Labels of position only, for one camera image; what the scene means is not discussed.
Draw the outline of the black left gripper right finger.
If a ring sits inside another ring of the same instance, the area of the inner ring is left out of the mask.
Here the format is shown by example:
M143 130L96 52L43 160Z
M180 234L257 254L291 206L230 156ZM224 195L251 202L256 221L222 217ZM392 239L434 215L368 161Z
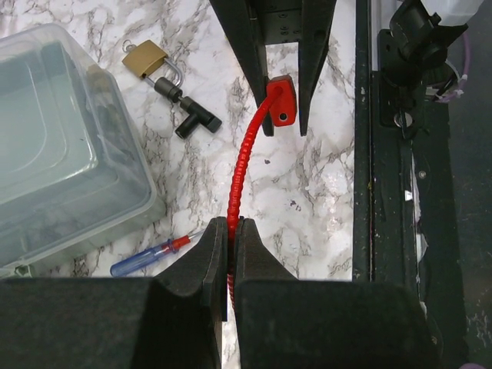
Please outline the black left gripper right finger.
M235 235L234 311L243 368L438 368L418 300L392 284L295 278L255 222Z

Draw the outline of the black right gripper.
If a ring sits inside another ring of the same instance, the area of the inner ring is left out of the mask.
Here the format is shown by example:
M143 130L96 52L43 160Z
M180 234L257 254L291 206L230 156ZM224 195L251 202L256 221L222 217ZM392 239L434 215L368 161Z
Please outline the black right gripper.
M265 45L298 44L300 134L308 132L311 100L329 50L335 0L212 0L211 6L251 88L256 105L267 96Z

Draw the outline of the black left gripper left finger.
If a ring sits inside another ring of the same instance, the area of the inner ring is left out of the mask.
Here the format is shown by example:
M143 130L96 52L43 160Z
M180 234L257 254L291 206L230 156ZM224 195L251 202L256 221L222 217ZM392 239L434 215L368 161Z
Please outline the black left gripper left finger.
M227 225L149 278L1 282L3 368L219 368Z

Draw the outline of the red cable lock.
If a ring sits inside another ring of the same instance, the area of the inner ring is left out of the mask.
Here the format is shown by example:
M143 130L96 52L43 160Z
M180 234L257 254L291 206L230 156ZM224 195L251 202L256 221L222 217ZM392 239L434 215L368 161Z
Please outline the red cable lock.
M298 112L296 91L290 75L282 75L271 79L267 83L266 92L266 98L254 113L245 132L231 180L227 210L228 291L231 301L234 301L235 235L240 219L241 196L245 175L255 139L268 115L271 116L273 126L284 127L294 124Z

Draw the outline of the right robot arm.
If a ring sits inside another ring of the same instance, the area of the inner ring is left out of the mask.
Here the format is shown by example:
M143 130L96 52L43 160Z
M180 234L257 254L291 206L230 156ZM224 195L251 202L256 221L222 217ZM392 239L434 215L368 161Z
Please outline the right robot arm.
M467 29L479 1L404 1L389 21L389 83L412 89L428 70L442 66L449 46ZM260 104L267 96L266 47L298 44L298 110L308 132L311 100L329 50L334 1L213 1L226 39Z

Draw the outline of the black cylinder lock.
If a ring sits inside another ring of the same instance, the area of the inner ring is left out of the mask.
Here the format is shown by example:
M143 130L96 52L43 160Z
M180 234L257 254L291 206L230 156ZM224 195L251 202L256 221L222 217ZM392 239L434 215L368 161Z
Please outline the black cylinder lock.
M179 138L188 138L199 125L205 127L210 133L217 132L221 127L221 119L192 98L183 96L183 91L165 77L161 77L155 82L154 90L170 102L178 104L188 114L186 119L175 129L175 134Z

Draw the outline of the brass padlock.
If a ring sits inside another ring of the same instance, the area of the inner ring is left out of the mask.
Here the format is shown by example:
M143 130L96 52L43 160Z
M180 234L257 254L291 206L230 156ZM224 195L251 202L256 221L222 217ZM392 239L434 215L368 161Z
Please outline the brass padlock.
M182 85L184 74L182 70L170 59L167 52L152 40L147 40L139 45L134 45L130 40L124 40L122 46L125 57L122 64L136 77L148 78L163 65L167 65L175 74L175 85Z

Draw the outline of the clear plastic storage box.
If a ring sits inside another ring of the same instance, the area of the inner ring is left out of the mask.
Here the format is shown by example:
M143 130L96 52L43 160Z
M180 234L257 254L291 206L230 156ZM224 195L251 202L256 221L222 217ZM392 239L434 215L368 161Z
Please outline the clear plastic storage box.
M1 276L31 277L164 216L113 75L66 30L1 40Z

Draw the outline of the blue handled screwdriver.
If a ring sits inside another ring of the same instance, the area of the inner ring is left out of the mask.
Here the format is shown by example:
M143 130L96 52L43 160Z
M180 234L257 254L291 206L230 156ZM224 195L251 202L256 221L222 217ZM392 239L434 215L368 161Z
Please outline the blue handled screwdriver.
M114 278L120 278L140 271L166 258L170 254L176 254L184 246L198 240L203 233L204 230L195 232L194 234L187 234L180 238L169 238L166 242L146 248L131 257L113 264L110 268L110 275Z

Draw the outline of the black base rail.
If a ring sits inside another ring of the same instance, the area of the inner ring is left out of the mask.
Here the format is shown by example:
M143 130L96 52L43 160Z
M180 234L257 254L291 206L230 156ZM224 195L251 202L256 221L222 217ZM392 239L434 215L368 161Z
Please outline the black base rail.
M446 64L387 80L396 1L359 1L355 41L355 281L420 302L443 368L491 366L491 3Z

